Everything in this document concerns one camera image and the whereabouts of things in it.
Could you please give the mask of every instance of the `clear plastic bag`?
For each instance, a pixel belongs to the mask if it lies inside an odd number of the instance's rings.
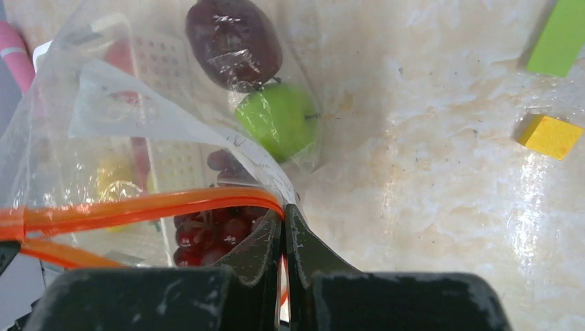
[[[68,268],[200,265],[283,216],[281,166],[315,167],[320,120],[273,6],[85,1],[1,138],[0,240]]]

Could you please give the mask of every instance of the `marble tabletop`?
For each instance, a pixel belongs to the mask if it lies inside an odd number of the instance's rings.
[[[78,0],[4,0],[33,47]],[[554,1],[280,1],[324,109],[294,178],[310,227],[362,270],[484,277],[516,330],[583,330],[585,141],[563,161],[514,140],[531,114],[585,126],[585,52],[523,69]]]

